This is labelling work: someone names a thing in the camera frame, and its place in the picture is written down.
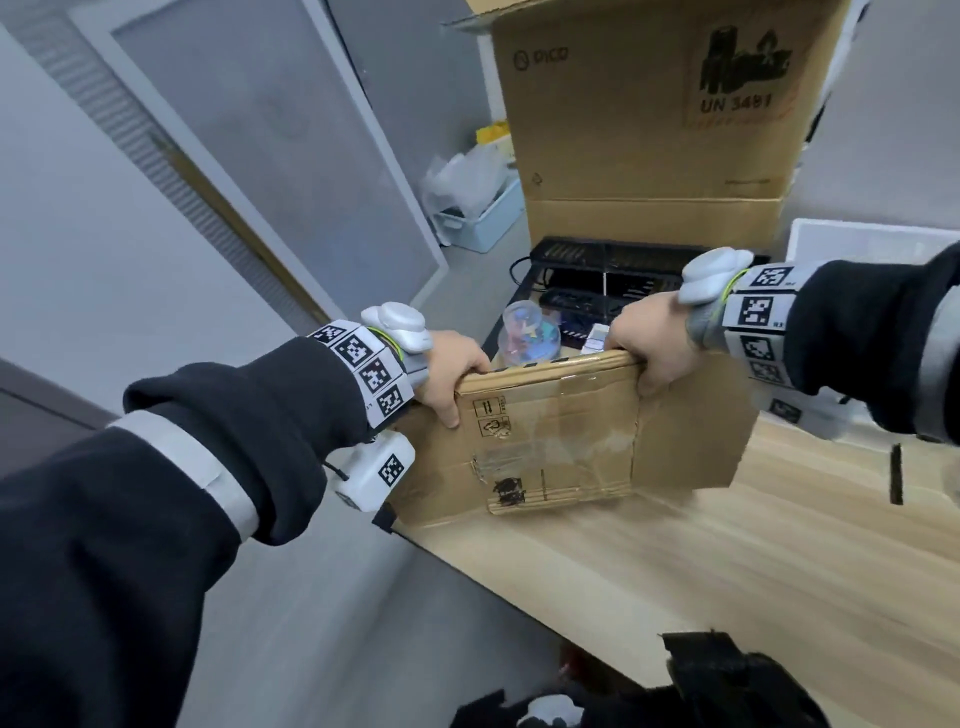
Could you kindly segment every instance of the circular logo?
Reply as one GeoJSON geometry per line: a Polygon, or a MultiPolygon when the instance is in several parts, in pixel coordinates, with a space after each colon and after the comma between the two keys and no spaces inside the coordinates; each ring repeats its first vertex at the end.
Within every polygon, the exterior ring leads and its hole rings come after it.
{"type": "Polygon", "coordinates": [[[525,71],[530,67],[530,57],[526,51],[517,51],[514,53],[514,68],[517,71],[525,71]]]}

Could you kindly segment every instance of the human hand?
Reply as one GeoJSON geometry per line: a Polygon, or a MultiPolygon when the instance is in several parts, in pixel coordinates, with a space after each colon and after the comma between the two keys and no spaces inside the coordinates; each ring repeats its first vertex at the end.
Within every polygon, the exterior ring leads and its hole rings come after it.
{"type": "Polygon", "coordinates": [[[689,312],[690,306],[678,303],[676,291],[656,293],[624,306],[610,324],[604,349],[625,349],[647,360],[636,383],[641,397],[700,366],[706,353],[686,335],[689,312]]]}
{"type": "Polygon", "coordinates": [[[453,389],[467,372],[488,372],[490,359],[473,339],[456,331],[431,331],[433,349],[426,353],[430,376],[417,390],[417,399],[437,413],[447,427],[460,424],[453,389]]]}

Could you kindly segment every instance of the door frame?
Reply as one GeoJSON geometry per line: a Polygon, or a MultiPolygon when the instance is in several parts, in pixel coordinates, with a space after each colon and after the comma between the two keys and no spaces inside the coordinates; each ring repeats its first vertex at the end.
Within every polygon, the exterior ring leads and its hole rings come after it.
{"type": "MultiPolygon", "coordinates": [[[[270,223],[260,214],[253,203],[247,198],[240,187],[233,181],[227,171],[211,155],[200,139],[187,126],[180,115],[151,83],[147,75],[140,70],[133,59],[127,55],[123,47],[113,37],[119,28],[128,25],[138,18],[160,11],[163,8],[178,2],[188,0],[103,0],[102,2],[82,5],[69,11],[70,18],[83,34],[93,49],[120,79],[131,94],[146,108],[157,124],[170,135],[170,138],[183,150],[210,183],[224,196],[237,214],[260,237],[264,245],[276,256],[277,260],[290,272],[303,289],[329,316],[330,319],[346,318],[343,310],[326,293],[313,275],[306,269],[300,259],[294,254],[270,223]]],[[[386,135],[380,128],[373,114],[370,102],[360,85],[353,67],[347,57],[340,39],[337,37],[329,18],[317,0],[300,0],[306,9],[314,28],[324,44],[334,66],[340,74],[353,104],[360,112],[367,131],[380,155],[387,165],[387,170],[400,192],[400,196],[410,209],[423,242],[437,261],[438,269],[414,296],[410,305],[421,305],[437,287],[441,279],[449,270],[446,258],[441,252],[440,244],[430,228],[420,204],[414,195],[410,184],[404,177],[399,163],[396,161],[394,150],[390,146],[386,135]]]]}

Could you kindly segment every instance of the clear plastic container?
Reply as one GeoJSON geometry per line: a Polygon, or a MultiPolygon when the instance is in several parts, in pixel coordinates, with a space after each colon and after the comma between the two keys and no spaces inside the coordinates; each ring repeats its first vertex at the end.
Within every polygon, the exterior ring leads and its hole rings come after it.
{"type": "Polygon", "coordinates": [[[509,366],[548,361],[560,353],[560,327],[534,302],[517,301],[503,312],[497,344],[509,366]]]}

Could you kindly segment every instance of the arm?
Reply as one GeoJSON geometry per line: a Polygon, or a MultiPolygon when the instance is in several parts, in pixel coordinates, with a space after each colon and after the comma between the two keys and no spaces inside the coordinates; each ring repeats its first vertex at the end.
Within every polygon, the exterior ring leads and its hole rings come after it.
{"type": "MultiPolygon", "coordinates": [[[[721,255],[702,258],[710,264],[721,255]]],[[[960,244],[924,266],[835,260],[743,267],[707,265],[698,275],[710,275],[699,278],[684,269],[684,287],[690,278],[705,287],[631,304],[613,322],[611,344],[648,358],[642,388],[692,371],[705,351],[728,352],[745,360],[758,387],[786,400],[819,393],[822,403],[828,387],[865,401],[887,429],[960,442],[960,244]],[[719,281],[712,294],[710,276],[719,281]],[[747,349],[757,339],[772,360],[752,358],[747,349]]]]}
{"type": "MultiPolygon", "coordinates": [[[[464,337],[437,340],[422,393],[445,402],[489,362],[464,337]]],[[[310,338],[243,367],[142,380],[125,408],[0,481],[5,726],[173,726],[204,592],[245,538],[296,538],[324,494],[323,461],[373,432],[353,372],[310,338]]]]}

